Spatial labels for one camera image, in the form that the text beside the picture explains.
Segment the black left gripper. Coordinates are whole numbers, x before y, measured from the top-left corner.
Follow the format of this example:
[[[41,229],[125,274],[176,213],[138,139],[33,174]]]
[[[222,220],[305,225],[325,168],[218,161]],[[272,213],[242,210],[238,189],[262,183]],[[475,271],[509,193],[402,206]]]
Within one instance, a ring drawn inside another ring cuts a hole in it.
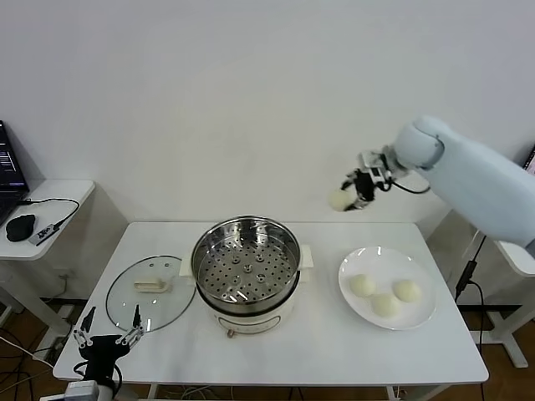
[[[118,359],[128,353],[128,346],[134,347],[144,335],[139,306],[135,307],[132,328],[123,336],[99,335],[90,337],[95,307],[82,319],[73,336],[79,346],[81,358],[87,362],[85,377],[112,377]]]

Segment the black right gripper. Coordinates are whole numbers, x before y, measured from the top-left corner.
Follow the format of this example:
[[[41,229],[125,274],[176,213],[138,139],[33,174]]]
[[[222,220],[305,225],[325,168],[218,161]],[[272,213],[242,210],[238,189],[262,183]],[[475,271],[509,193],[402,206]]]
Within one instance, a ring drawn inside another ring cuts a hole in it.
[[[356,189],[358,199],[348,204],[344,208],[345,211],[363,210],[369,204],[368,201],[375,199],[375,183],[367,171],[361,169],[350,171],[342,182],[340,189],[347,190],[350,187]]]

